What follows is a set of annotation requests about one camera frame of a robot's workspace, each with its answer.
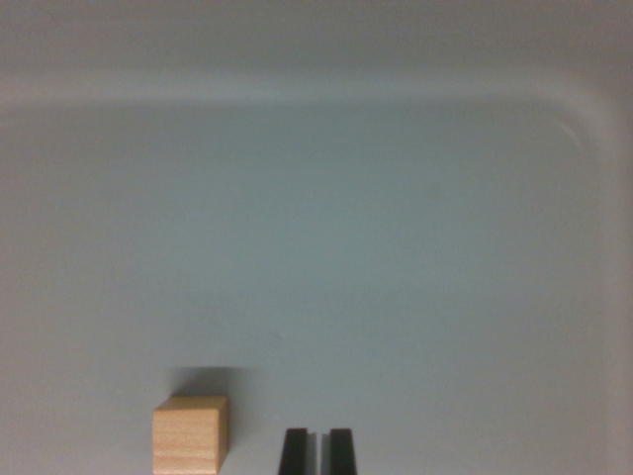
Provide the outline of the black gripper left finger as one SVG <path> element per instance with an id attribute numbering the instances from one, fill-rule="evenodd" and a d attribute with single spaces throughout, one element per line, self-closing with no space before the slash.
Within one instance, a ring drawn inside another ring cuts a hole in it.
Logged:
<path id="1" fill-rule="evenodd" d="M 278 465 L 279 475 L 315 475 L 317 473 L 317 438 L 306 427 L 292 427 L 285 432 Z"/>

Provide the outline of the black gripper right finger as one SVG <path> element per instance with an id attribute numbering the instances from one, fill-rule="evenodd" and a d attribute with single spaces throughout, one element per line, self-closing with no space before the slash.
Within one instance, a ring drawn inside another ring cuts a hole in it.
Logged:
<path id="1" fill-rule="evenodd" d="M 320 473 L 322 475 L 358 474 L 351 428 L 332 428 L 321 437 Z"/>

